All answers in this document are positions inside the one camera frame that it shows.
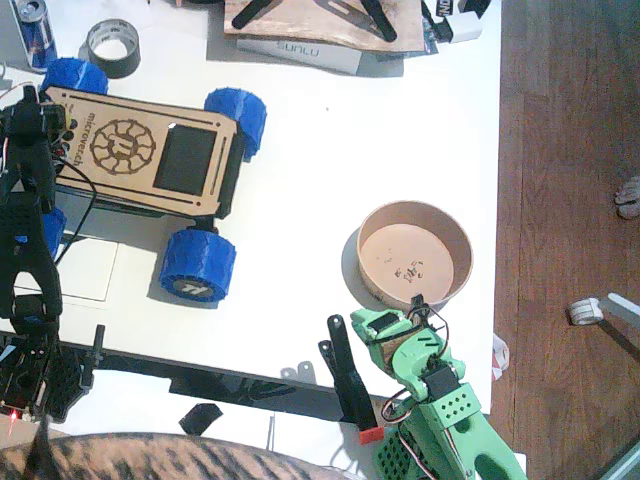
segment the tape roll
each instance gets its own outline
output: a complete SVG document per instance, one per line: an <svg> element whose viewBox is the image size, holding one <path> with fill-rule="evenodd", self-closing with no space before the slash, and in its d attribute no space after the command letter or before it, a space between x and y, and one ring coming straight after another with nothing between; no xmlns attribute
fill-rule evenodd
<svg viewBox="0 0 640 480"><path fill-rule="evenodd" d="M127 53L121 58L101 57L96 48L110 40L120 41ZM111 18L94 25L87 34L89 61L97 65L109 78L124 78L135 72L140 65L140 37L138 31L129 22Z"/></svg>

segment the blue tire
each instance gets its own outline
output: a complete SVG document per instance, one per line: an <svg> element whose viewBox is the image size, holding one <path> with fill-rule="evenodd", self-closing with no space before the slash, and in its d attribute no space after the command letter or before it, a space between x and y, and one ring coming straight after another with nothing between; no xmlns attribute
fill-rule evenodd
<svg viewBox="0 0 640 480"><path fill-rule="evenodd" d="M207 96L204 109L238 122L246 136L245 158L253 157L260 150L267 108L258 97L238 88L219 88Z"/></svg>
<svg viewBox="0 0 640 480"><path fill-rule="evenodd" d="M106 94L109 79L94 64L78 58L59 58L49 65L42 90L49 86Z"/></svg>
<svg viewBox="0 0 640 480"><path fill-rule="evenodd" d="M220 235L181 230L169 240L160 283L178 297L217 302L229 293L235 259L235 247Z"/></svg>
<svg viewBox="0 0 640 480"><path fill-rule="evenodd" d="M44 239L51 257L55 260L60 242L62 242L62 235L64 235L67 217L62 213L62 210L54 208L51 213L42 216L42 221L44 223Z"/></svg>

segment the black display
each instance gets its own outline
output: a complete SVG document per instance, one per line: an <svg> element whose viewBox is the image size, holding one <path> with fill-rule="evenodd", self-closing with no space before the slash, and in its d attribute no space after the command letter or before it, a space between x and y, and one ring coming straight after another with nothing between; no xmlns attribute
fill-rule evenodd
<svg viewBox="0 0 640 480"><path fill-rule="evenodd" d="M202 195L216 132L172 125L162 150L155 188L189 195Z"/></svg>

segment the engraved logo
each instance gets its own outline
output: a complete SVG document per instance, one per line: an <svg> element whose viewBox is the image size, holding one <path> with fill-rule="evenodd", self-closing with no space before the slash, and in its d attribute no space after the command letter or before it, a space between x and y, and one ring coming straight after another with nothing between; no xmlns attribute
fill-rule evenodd
<svg viewBox="0 0 640 480"><path fill-rule="evenodd" d="M135 120L112 120L96 130L89 149L96 165L111 175L131 175L151 163L156 142Z"/></svg>

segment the wooden floor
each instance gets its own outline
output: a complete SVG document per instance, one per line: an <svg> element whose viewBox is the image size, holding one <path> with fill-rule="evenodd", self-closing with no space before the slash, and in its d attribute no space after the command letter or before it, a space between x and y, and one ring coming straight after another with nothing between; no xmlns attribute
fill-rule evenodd
<svg viewBox="0 0 640 480"><path fill-rule="evenodd" d="M503 0L502 58L495 329L512 364L491 422L529 478L597 478L640 434L640 335L565 308L640 302L640 220L612 203L640 174L640 2Z"/></svg>

